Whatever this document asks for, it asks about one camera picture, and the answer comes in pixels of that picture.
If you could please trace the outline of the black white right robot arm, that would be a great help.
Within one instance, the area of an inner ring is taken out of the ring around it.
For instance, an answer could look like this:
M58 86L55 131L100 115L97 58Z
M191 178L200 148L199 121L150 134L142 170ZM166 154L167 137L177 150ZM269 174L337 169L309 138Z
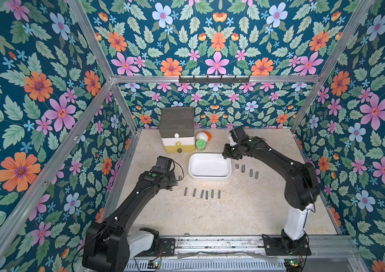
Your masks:
M285 180L284 197L290 205L285 227L280 238L263 236L268 253L272 256L310 255L310 239L305 231L309 215L316 212L315 203L320 187L315 167L297 162L276 151L261 137L250 137L239 126L229 132L223 158L240 160L244 156L254 158L271 167Z

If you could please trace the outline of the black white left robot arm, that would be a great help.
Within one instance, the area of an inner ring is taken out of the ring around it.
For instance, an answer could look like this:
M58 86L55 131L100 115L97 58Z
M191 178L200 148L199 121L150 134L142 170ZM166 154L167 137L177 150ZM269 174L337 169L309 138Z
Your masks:
M129 259L142 252L154 252L159 245L159 232L142 228L129 232L149 201L160 190L171 190L181 179L176 177L176 162L159 156L156 165L140 174L138 182L123 203L101 222L87 229L83 246L82 266L95 272L123 272Z

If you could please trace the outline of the white plastic storage tray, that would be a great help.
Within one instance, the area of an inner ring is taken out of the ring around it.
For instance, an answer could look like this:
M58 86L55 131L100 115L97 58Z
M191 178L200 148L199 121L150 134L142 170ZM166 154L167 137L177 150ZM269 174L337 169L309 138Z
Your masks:
M222 154L196 153L189 159L188 171L196 180L226 180L232 174L232 162Z

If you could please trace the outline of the grey white yellow drawer box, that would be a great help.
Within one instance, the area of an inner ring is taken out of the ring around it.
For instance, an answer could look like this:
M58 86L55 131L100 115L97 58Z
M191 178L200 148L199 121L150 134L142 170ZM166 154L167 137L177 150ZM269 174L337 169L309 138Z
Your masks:
M164 108L159 125L166 153L195 151L194 109L192 107Z

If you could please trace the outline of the white orange ball toy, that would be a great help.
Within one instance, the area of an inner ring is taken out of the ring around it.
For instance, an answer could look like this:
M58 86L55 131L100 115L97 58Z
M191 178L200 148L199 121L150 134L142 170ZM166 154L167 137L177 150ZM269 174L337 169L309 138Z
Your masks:
M200 131L195 136L196 140L202 139L206 142L209 142L212 139L212 136L207 131Z

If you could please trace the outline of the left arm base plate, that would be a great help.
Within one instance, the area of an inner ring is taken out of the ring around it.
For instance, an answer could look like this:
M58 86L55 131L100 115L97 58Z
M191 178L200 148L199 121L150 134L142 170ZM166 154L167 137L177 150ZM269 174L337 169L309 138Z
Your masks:
M175 248L176 240L174 238L160 238L157 246L140 253L138 257L174 256Z

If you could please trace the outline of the black wall hook rail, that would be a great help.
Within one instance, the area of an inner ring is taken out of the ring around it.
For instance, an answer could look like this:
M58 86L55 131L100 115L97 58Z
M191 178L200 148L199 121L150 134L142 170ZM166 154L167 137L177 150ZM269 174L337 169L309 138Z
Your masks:
M222 83L223 85L231 85L235 83L249 83L250 77L241 77L241 76L224 76L224 75L217 75L217 76L179 76L178 77L179 83L193 83L193 84L209 84L209 83Z

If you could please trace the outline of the aluminium front rail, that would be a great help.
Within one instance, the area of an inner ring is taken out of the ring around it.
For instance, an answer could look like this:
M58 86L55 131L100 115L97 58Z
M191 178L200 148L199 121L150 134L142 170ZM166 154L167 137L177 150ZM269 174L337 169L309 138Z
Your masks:
M311 256L267 256L262 235L174 238L174 256L132 257L123 272L366 272L349 236L309 235Z

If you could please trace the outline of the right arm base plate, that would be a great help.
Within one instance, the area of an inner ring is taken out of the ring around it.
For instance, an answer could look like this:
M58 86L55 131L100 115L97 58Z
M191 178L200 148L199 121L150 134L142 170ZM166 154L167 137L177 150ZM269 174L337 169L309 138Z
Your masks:
M263 234L262 240L267 256L311 256L307 234L298 240L292 240L285 232L280 237Z

